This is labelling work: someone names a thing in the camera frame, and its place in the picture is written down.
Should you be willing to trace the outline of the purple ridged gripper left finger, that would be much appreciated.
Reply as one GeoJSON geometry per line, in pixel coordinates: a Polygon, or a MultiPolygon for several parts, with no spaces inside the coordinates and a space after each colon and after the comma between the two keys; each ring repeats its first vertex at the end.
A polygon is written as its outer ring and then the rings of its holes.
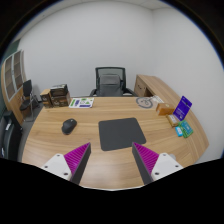
{"type": "Polygon", "coordinates": [[[86,143],[67,154],[55,154],[42,169],[65,180],[79,184],[91,154],[91,144],[86,143]]]}

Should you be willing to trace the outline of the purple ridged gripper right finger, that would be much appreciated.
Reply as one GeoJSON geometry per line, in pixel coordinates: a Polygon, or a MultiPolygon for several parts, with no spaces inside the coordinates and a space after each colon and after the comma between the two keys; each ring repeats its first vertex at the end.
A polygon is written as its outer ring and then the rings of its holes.
{"type": "Polygon", "coordinates": [[[169,154],[158,154],[135,142],[132,143],[132,153],[145,185],[182,169],[169,154]]]}

